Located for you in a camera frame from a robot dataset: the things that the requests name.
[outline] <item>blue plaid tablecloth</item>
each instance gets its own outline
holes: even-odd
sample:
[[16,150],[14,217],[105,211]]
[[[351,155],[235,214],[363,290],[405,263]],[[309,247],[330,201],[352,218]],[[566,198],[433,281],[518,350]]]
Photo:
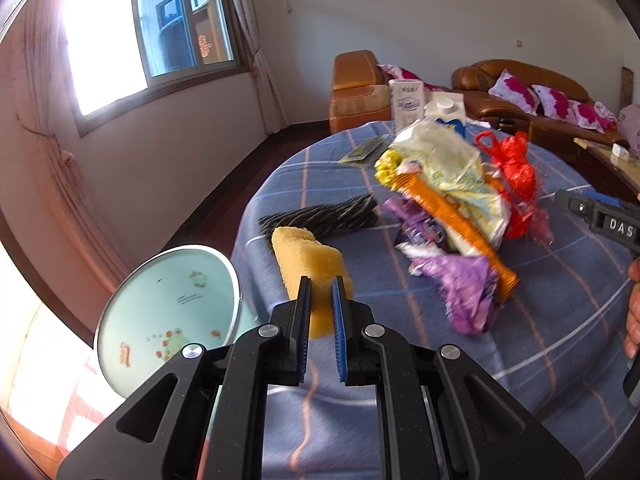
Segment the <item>blue plaid tablecloth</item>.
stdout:
[[[482,130],[468,126],[468,140]],[[390,191],[377,183],[373,168],[337,163],[357,144],[379,135],[390,139],[391,124],[366,124],[310,146],[274,171],[249,202],[232,261],[245,300],[263,317],[287,295],[258,219],[366,192],[380,203],[386,200]],[[436,283],[409,275],[408,260],[393,247],[396,219],[383,217],[373,228],[322,241],[344,255],[355,299],[371,307],[377,322],[413,344],[459,345],[536,414],[590,476],[636,416],[622,391],[630,254],[555,208],[557,189],[589,187],[578,173],[535,145],[530,145],[529,160],[546,176],[542,205],[556,241],[550,248],[525,239],[504,241],[500,256],[517,272],[520,284],[482,336],[456,333]],[[378,467],[372,387],[346,388],[338,382],[332,336],[310,341],[304,385],[269,391],[263,478],[377,479]]]

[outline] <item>black rope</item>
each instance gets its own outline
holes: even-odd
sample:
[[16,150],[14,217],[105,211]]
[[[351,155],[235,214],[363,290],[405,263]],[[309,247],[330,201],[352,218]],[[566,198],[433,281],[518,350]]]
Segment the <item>black rope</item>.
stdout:
[[366,194],[339,204],[314,205],[297,211],[264,216],[259,222],[262,234],[269,240],[276,227],[305,228],[316,238],[321,238],[332,231],[371,227],[378,220],[374,211],[377,205],[375,197]]

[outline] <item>milk carton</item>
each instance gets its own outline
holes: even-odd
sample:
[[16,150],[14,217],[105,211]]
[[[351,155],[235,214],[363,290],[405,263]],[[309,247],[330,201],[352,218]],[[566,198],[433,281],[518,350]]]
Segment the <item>milk carton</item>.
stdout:
[[418,79],[392,79],[389,89],[397,135],[424,117],[424,83]]

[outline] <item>pink curtain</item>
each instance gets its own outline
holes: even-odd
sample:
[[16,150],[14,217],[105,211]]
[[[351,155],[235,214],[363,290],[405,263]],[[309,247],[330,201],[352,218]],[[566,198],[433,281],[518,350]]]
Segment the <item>pink curtain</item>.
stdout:
[[274,134],[289,126],[276,83],[269,70],[267,59],[260,44],[254,0],[233,0],[238,12],[240,27],[252,56],[252,72],[258,91],[258,100],[267,133]]
[[41,199],[100,283],[114,292],[130,269],[107,240],[82,193],[75,157],[60,146],[50,127],[51,81],[59,64],[63,1],[28,0],[12,25],[12,34],[6,37],[12,42],[14,104]]

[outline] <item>hand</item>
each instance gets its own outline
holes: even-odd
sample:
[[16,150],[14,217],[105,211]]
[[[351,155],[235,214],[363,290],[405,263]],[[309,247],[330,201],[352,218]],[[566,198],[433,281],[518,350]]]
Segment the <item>hand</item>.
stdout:
[[[640,258],[629,266],[629,278],[640,282]],[[626,316],[625,354],[631,359],[640,344],[640,283],[634,285],[629,298],[629,313]]]

